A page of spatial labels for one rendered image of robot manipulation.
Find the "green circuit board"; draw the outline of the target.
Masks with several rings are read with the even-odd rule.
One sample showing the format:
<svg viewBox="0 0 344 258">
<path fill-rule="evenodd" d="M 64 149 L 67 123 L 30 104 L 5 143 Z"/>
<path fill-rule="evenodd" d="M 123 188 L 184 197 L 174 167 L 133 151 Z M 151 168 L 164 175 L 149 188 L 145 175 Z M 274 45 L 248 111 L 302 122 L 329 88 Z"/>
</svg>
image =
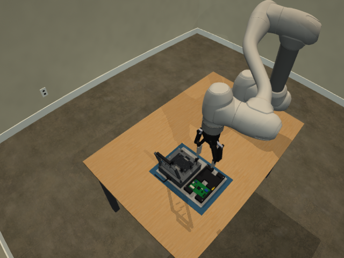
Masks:
<svg viewBox="0 0 344 258">
<path fill-rule="evenodd" d="M 205 185 L 203 185 L 200 181 L 195 179 L 190 185 L 189 188 L 193 190 L 196 194 L 200 195 L 202 198 L 206 196 L 206 194 L 210 191 Z"/>
</svg>

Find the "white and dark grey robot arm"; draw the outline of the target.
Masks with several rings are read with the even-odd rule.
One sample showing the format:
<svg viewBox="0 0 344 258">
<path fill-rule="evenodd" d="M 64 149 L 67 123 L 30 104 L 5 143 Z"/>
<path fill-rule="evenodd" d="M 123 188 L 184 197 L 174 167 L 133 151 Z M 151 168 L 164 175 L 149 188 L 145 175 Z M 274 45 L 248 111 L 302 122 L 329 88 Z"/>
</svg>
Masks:
<svg viewBox="0 0 344 258">
<path fill-rule="evenodd" d="M 255 139 L 275 139 L 282 121 L 274 111 L 291 103 L 286 82 L 297 54 L 318 41 L 320 30 L 320 21 L 306 12 L 261 2 L 250 15 L 242 43 L 250 70 L 237 76 L 232 90 L 222 82 L 210 85 L 202 104 L 202 130 L 218 135 L 227 126 Z M 266 33 L 279 35 L 280 41 L 270 80 L 257 50 Z"/>
</svg>

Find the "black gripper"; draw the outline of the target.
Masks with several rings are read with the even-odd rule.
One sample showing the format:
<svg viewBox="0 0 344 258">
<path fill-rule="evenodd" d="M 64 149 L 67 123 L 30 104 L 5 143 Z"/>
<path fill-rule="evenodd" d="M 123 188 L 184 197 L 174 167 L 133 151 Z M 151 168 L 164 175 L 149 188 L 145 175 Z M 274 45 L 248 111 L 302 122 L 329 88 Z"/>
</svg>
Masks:
<svg viewBox="0 0 344 258">
<path fill-rule="evenodd" d="M 200 141 L 200 138 L 201 138 L 202 135 L 204 137 Z M 202 128 L 199 128 L 197 130 L 197 135 L 196 135 L 196 138 L 194 140 L 194 143 L 197 144 L 197 152 L 196 152 L 197 156 L 202 151 L 202 143 L 204 141 L 207 142 L 210 145 L 210 148 L 211 148 L 211 151 L 212 151 L 212 156 L 213 156 L 212 163 L 211 163 L 211 168 L 213 168 L 216 165 L 216 162 L 219 162 L 222 159 L 224 144 L 221 145 L 219 143 L 219 137 L 220 137 L 220 134 L 218 134 L 218 135 L 208 135 L 208 134 L 206 134 L 202 130 Z"/>
</svg>

